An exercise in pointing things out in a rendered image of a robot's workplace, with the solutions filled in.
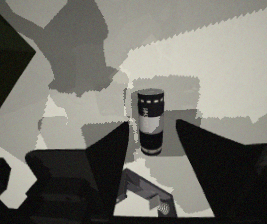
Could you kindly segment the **black and silver battery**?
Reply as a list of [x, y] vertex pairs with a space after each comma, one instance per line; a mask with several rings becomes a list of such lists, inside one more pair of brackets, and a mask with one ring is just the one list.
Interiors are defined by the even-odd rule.
[[137, 93], [141, 151], [146, 156], [154, 157], [162, 151], [164, 90], [151, 88]]

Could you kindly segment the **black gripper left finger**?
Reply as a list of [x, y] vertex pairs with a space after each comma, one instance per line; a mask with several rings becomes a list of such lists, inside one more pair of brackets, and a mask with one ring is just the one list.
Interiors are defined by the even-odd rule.
[[114, 215], [128, 142], [127, 121], [87, 149], [34, 150], [26, 153], [25, 161], [36, 179], [86, 179], [101, 215]]

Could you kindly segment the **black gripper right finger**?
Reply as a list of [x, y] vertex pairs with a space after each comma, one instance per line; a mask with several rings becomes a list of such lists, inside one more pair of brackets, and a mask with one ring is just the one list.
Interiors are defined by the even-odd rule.
[[182, 119], [176, 130], [214, 217], [237, 216], [267, 165], [267, 143], [243, 145]]

